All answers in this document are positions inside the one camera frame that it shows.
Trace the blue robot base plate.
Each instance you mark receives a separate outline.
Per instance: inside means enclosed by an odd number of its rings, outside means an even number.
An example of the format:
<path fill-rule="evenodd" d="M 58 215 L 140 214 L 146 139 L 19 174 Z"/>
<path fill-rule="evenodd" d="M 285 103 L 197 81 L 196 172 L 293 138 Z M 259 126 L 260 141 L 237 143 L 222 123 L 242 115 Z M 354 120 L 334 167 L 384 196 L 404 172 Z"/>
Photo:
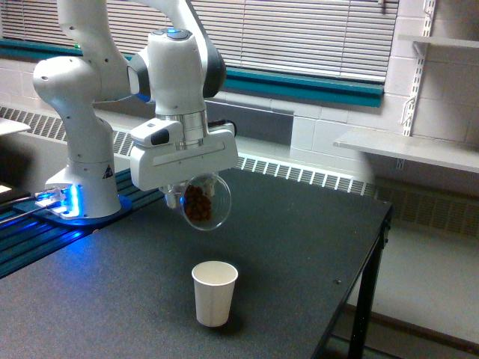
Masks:
<path fill-rule="evenodd" d="M 97 227 L 104 227 L 107 224 L 110 224 L 125 215 L 127 215 L 129 212 L 132 211 L 132 201 L 125 197 L 125 196 L 118 196 L 120 200 L 120 205 L 121 208 L 118 212 L 116 212 L 113 215 L 109 215 L 106 217 L 102 218 L 92 218 L 89 216 L 82 216 L 78 218 L 62 218 L 61 216 L 58 216 L 56 212 L 54 211 L 49 211 L 49 210 L 42 210 L 38 211 L 33 214 L 33 217 L 40 219 L 42 221 L 46 221 L 50 224 L 56 224 L 56 225 L 63 225 L 67 227 L 91 227 L 91 228 L 97 228 Z M 28 212 L 33 209 L 39 208 L 39 206 L 36 205 L 36 199 L 33 200 L 24 200 L 22 202 L 17 202 L 13 204 L 13 209 L 19 212 Z M 57 200 L 57 199 L 62 199 L 61 196 L 58 197 L 57 194 L 41 194 L 40 195 L 40 202 L 51 202 L 51 200 Z"/>

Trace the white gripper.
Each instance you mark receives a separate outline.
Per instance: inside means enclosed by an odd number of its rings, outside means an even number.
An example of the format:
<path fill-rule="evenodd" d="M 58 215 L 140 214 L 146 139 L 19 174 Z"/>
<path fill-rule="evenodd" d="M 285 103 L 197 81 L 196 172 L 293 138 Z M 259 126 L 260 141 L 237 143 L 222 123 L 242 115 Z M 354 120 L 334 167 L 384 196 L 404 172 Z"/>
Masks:
<path fill-rule="evenodd" d="M 192 129 L 193 138 L 186 139 L 181 122 L 160 119 L 132 129 L 133 184 L 143 191 L 161 187 L 168 208 L 180 209 L 185 185 L 177 183 L 232 168 L 238 158 L 234 125 L 214 126 L 203 138 L 198 137 L 199 130 Z M 197 183 L 206 197 L 215 196 L 213 175 L 199 176 Z"/>

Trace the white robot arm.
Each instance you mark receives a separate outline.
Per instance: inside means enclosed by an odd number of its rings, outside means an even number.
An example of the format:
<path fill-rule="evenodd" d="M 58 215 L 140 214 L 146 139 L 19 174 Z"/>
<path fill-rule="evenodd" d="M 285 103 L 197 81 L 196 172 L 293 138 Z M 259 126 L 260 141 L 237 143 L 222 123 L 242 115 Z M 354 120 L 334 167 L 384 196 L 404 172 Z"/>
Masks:
<path fill-rule="evenodd" d="M 96 115 L 97 102 L 138 96 L 154 104 L 154 117 L 130 133 L 132 182 L 143 191 L 172 188 L 237 162 L 233 127 L 207 122 L 205 102 L 226 77 L 221 54 L 189 1 L 149 6 L 172 26 L 150 32 L 147 45 L 127 60 L 112 39 L 104 1 L 57 3 L 59 25 L 82 55 L 43 60 L 34 69 L 34 89 L 60 115 L 68 150 L 66 167 L 46 181 L 55 195 L 37 205 L 65 221 L 105 218 L 122 207 L 113 130 Z"/>

